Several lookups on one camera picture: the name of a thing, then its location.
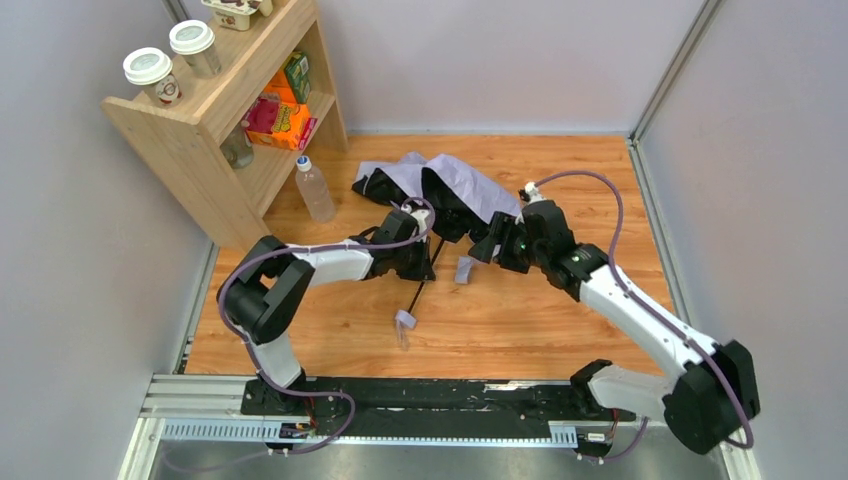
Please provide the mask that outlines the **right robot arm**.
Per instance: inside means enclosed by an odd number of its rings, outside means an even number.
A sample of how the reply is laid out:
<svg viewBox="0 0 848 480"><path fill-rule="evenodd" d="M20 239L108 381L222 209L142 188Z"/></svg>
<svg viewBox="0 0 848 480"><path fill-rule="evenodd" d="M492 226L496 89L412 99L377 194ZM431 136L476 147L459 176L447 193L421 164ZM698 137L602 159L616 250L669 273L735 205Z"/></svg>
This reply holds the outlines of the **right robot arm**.
<svg viewBox="0 0 848 480"><path fill-rule="evenodd" d="M625 410L663 420L690 451L706 454L736 431L748 433L761 411L750 351L720 344L645 297L611 257L579 243L551 200L527 204L519 216L494 214L472 258L526 274L541 270L554 288L604 316L660 367L650 375L595 360L573 374L591 409Z"/></svg>

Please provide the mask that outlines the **lavender folding umbrella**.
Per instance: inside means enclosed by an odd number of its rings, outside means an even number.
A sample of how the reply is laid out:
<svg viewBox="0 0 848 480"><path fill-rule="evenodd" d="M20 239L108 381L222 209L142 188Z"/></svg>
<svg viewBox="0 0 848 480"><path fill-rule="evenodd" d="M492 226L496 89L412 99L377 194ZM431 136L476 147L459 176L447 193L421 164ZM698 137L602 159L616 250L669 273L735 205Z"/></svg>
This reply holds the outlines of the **lavender folding umbrella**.
<svg viewBox="0 0 848 480"><path fill-rule="evenodd" d="M419 153L411 152L396 163L362 162L351 188L370 201L398 209L413 197L427 200L435 210L431 231L441 239L431 256L432 262L444 241L457 243L467 234L472 242L479 242L488 232L496 212L514 216L520 213L518 199L507 190L467 163L446 154L425 160ZM389 267L394 269L396 250L375 257L374 275L387 272ZM395 315L398 342L404 350L409 347L406 331L417 324L411 310L425 283L420 282L409 307Z"/></svg>

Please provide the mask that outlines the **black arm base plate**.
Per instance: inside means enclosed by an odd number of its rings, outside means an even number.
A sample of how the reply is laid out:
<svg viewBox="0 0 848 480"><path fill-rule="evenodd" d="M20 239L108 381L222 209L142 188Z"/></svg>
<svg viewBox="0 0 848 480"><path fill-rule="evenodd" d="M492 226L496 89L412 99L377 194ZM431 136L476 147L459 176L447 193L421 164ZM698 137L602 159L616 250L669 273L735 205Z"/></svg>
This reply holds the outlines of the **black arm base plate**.
<svg viewBox="0 0 848 480"><path fill-rule="evenodd" d="M305 395L284 395L259 378L250 380L240 411L303 416L320 434L349 420L347 436L450 439L542 439L552 421L608 427L635 417L589 406L567 382L306 377L293 387Z"/></svg>

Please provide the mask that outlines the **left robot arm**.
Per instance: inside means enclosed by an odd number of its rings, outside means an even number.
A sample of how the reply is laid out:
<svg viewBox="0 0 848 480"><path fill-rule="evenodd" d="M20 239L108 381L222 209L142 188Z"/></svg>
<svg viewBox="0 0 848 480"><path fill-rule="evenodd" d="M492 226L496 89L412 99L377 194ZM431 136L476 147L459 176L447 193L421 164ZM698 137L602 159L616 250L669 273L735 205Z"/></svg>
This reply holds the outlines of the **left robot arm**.
<svg viewBox="0 0 848 480"><path fill-rule="evenodd" d="M337 243L295 245L265 236L220 287L219 314L245 343L260 377L285 391L302 375L288 330L307 290L389 272L411 281L433 279L433 223L432 209L404 206L381 225Z"/></svg>

